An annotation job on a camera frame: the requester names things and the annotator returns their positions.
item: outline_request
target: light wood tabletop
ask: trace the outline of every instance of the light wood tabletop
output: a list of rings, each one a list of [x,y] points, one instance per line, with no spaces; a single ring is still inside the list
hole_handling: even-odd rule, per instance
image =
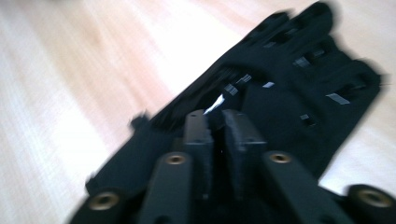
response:
[[[314,1],[0,0],[0,223],[65,223],[87,178],[270,14]],[[396,196],[396,2],[332,1],[334,34],[383,91],[320,185]]]

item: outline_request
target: wooden floor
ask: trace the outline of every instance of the wooden floor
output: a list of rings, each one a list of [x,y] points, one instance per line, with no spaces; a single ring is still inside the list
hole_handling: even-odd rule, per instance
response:
[[[313,1],[0,0],[0,223],[65,223],[84,183],[271,13]],[[384,91],[320,184],[396,195],[396,2],[343,0],[337,36]]]

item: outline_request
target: black fabric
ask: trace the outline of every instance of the black fabric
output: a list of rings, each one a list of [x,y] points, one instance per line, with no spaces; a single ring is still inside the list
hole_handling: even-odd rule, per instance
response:
[[[224,102],[206,114],[215,146],[221,146],[214,152],[220,161],[227,150],[219,142],[224,139],[221,111],[236,109],[248,115],[269,150],[291,153],[319,178],[380,90],[380,76],[339,49],[331,29],[332,12],[320,2],[293,19],[286,12],[265,19],[153,119],[140,124],[131,140],[87,183],[88,192],[103,187],[132,192],[146,186],[156,160],[182,137],[187,114],[208,109],[221,94]],[[214,164],[221,166],[215,167],[216,172],[227,169],[219,163]],[[229,182],[227,175],[214,176],[220,176],[214,182]],[[219,191],[224,183],[217,185]],[[217,223],[233,217],[247,220],[244,217],[254,217],[251,209],[266,211],[253,219],[286,223],[281,211],[263,201],[209,207],[212,212],[242,212],[215,216]]]

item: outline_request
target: wooden table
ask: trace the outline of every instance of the wooden table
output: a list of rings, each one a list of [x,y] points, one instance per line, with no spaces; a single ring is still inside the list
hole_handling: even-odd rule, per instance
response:
[[[0,223],[64,223],[90,174],[273,12],[313,1],[0,1]],[[334,2],[345,49],[384,91],[320,185],[396,195],[396,2]]]

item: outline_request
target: wood grain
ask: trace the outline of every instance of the wood grain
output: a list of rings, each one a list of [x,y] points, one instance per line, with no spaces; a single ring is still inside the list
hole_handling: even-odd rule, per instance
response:
[[[0,0],[0,222],[66,222],[133,116],[154,115],[271,13],[311,3]],[[320,184],[395,196],[396,3],[333,4],[343,47],[385,90]]]

